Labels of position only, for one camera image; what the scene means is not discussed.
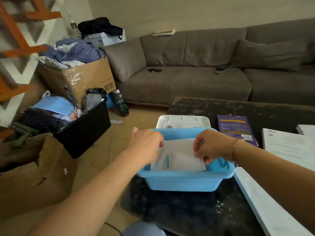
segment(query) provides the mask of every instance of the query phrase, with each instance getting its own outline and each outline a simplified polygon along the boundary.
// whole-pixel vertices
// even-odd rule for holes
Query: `black bag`
[[[82,33],[82,39],[84,39],[86,35],[102,32],[105,32],[108,35],[118,36],[119,39],[123,38],[123,29],[110,24],[107,17],[99,17],[94,20],[83,21],[78,24],[78,29]]]

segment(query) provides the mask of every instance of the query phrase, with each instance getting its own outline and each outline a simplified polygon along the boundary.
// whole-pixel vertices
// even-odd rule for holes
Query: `purple package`
[[[256,147],[258,146],[246,117],[218,115],[218,125],[219,132],[231,137],[244,139],[246,142]]]

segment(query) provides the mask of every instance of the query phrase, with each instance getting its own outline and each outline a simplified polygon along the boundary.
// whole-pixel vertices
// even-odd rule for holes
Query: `couch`
[[[239,40],[295,39],[307,42],[297,71],[231,66]],[[194,97],[315,106],[315,18],[145,35],[103,49],[127,102],[170,105],[175,97]]]

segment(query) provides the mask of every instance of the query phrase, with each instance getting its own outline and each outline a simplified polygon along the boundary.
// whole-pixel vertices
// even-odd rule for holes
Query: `white sticker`
[[[248,140],[248,141],[253,141],[252,138],[245,138],[245,137],[243,137],[243,139],[244,139],[244,140]]]
[[[245,135],[245,134],[242,134],[242,137],[244,137],[244,138],[252,138],[251,135]]]

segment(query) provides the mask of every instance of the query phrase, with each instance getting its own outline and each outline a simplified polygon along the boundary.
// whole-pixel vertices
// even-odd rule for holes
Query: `brown cardboard box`
[[[0,144],[0,164],[23,165],[0,173],[0,219],[61,202],[70,195],[77,163],[52,134],[27,139],[23,149],[11,149],[11,144]]]
[[[38,65],[37,72],[54,94],[69,99],[79,107],[89,88],[103,88],[107,93],[116,89],[106,57],[62,71]]]

